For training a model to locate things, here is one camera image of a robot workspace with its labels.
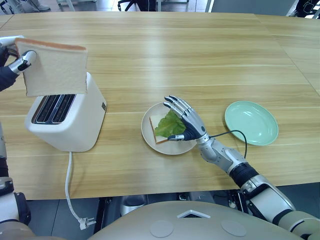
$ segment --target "plate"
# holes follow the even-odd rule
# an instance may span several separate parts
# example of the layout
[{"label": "plate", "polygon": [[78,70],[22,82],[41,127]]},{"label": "plate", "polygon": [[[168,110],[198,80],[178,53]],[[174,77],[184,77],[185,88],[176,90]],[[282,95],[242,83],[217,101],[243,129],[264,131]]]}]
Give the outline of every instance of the plate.
[{"label": "plate", "polygon": [[196,144],[196,140],[191,141],[166,141],[156,144],[154,133],[150,124],[149,117],[152,115],[165,116],[169,112],[169,108],[163,105],[163,102],[153,105],[146,111],[141,122],[141,132],[145,142],[159,153],[167,155],[179,155],[190,151]]},{"label": "plate", "polygon": [[[275,117],[263,106],[252,101],[236,101],[230,104],[224,114],[229,130],[240,130],[248,144],[265,146],[278,137],[279,128]],[[245,141],[239,132],[232,132]]]}]

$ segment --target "lettuce leaf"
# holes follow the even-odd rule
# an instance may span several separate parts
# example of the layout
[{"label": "lettuce leaf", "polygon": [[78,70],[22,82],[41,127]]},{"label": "lettuce leaf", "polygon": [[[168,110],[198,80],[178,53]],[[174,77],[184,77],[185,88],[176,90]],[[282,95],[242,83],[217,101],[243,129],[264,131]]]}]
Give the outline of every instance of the lettuce leaf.
[{"label": "lettuce leaf", "polygon": [[162,118],[158,124],[158,126],[154,129],[154,133],[156,136],[163,136],[165,138],[182,134],[186,130],[186,126],[179,119],[179,117],[170,110],[164,118]]}]

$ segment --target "green plate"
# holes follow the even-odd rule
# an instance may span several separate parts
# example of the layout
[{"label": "green plate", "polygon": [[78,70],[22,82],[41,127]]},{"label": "green plate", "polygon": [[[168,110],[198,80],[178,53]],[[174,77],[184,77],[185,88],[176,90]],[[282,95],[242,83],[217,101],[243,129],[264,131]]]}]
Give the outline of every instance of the green plate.
[{"label": "green plate", "polygon": [[[224,114],[227,127],[244,133],[248,144],[264,146],[278,137],[279,128],[275,117],[263,106],[252,101],[236,101],[230,104]],[[232,132],[245,141],[239,132]]]}]

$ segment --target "white toaster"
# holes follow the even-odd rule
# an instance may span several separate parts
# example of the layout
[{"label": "white toaster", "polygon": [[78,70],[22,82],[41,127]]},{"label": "white toaster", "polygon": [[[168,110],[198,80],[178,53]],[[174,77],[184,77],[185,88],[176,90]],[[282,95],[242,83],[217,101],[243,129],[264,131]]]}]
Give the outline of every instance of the white toaster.
[{"label": "white toaster", "polygon": [[107,102],[88,72],[86,84],[86,94],[38,96],[25,118],[25,127],[61,151],[91,149],[97,141]]}]

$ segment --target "table surface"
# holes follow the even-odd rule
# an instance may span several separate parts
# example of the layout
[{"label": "table surface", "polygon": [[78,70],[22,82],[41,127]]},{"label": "table surface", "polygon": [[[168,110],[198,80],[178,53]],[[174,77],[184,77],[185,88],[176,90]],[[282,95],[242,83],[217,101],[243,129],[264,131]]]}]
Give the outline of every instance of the table surface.
[{"label": "table surface", "polygon": [[[187,100],[210,134],[227,131],[226,107],[267,108],[277,140],[247,160],[277,186],[320,181],[320,24],[316,19],[198,12],[53,12],[0,16],[0,36],[88,49],[87,70],[108,108],[96,145],[74,153],[72,198],[233,189],[195,147],[155,152],[141,136],[146,110],[172,94]],[[24,127],[34,101],[20,76],[0,94],[9,173],[27,199],[61,199],[68,153]],[[232,135],[219,140],[240,152]]]}]

